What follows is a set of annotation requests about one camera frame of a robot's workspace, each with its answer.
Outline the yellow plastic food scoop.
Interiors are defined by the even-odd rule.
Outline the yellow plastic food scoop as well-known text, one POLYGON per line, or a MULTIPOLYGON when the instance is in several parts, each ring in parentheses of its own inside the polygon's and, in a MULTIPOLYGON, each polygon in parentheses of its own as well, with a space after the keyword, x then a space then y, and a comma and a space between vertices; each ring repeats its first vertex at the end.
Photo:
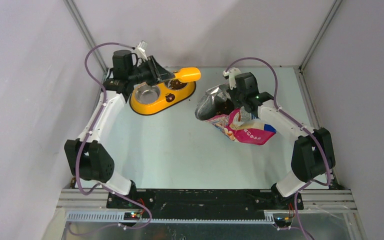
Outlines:
POLYGON ((178 80, 181 83, 196 82, 202 77, 201 71, 197 67, 183 67, 172 73, 173 77, 169 80, 178 80))

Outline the colourful cat food bag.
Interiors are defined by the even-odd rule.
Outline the colourful cat food bag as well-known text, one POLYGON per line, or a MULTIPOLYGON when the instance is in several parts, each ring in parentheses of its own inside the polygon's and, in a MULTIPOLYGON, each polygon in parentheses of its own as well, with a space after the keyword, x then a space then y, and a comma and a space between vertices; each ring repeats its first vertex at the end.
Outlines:
POLYGON ((276 129, 247 112, 234 106, 227 83, 209 88, 198 101, 195 117, 217 128, 233 142, 264 145, 276 133, 276 129))

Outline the yellow double pet bowl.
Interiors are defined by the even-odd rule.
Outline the yellow double pet bowl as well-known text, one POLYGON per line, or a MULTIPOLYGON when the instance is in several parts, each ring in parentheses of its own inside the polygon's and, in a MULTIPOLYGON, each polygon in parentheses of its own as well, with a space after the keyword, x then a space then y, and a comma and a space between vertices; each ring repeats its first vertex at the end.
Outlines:
POLYGON ((129 100, 131 109, 139 115, 155 115, 188 99, 197 86, 196 82, 188 82, 180 90, 171 90, 166 87, 165 82, 154 86, 144 83, 136 87, 129 100))

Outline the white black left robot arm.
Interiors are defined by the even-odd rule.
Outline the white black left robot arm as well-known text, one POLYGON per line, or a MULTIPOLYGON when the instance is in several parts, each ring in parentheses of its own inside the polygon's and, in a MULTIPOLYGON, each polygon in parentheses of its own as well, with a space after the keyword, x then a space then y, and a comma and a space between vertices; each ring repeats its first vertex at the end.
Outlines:
POLYGON ((155 86, 174 79, 175 74, 152 55, 143 58, 133 50, 115 51, 112 64, 109 78, 100 84, 99 100, 90 120, 76 139, 65 142, 64 151, 79 189, 81 180, 92 182, 95 187, 120 194, 118 201, 125 208, 133 208, 138 202, 138 194, 131 190, 133 182, 116 172, 115 161, 104 143, 135 86, 155 86))

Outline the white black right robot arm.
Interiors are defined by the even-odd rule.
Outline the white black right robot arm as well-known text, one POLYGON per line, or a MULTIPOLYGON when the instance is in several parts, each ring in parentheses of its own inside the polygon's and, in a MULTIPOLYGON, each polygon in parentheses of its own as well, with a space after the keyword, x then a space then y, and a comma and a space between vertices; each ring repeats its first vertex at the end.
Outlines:
POLYGON ((274 184, 270 196, 275 208, 284 209, 290 204, 292 194, 315 177, 329 174, 336 165, 331 134, 324 127, 306 126, 284 112, 272 95, 259 92, 252 73, 232 68, 224 71, 223 76, 228 80, 227 92, 236 108, 272 126, 293 145, 291 170, 274 184))

